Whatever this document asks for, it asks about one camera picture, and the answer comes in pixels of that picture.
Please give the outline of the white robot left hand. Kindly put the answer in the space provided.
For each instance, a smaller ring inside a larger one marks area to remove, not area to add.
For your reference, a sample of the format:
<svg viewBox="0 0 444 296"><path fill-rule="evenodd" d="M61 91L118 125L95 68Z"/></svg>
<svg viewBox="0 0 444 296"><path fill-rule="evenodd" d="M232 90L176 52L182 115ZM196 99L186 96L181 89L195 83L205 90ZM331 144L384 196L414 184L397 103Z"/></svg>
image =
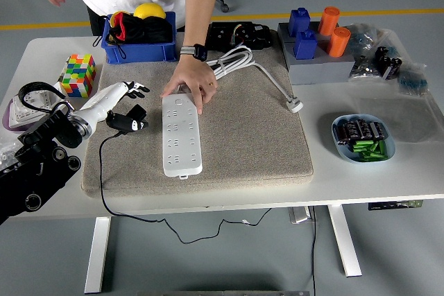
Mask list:
<svg viewBox="0 0 444 296"><path fill-rule="evenodd" d="M78 130L84 138L88 138L94 134L97 124L106 119L108 112L124 96L143 98L144 93L148 92L150 92L148 87L135 81L115 83L95 93L84 106L72 112L68 119L78 126Z"/></svg>

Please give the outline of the person's left hand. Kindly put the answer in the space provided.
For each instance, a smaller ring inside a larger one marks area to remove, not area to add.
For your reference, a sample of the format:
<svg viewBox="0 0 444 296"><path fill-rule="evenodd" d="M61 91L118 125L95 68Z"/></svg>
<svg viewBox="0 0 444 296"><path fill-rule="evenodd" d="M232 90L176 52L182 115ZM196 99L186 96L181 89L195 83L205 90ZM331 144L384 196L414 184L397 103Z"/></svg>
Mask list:
<svg viewBox="0 0 444 296"><path fill-rule="evenodd" d="M178 65L160 97L164 98L172 94L180 85L186 85L190 89L198 115L203 113L204 104L211 101L218 88L216 77L210 66L191 55L180 56Z"/></svg>

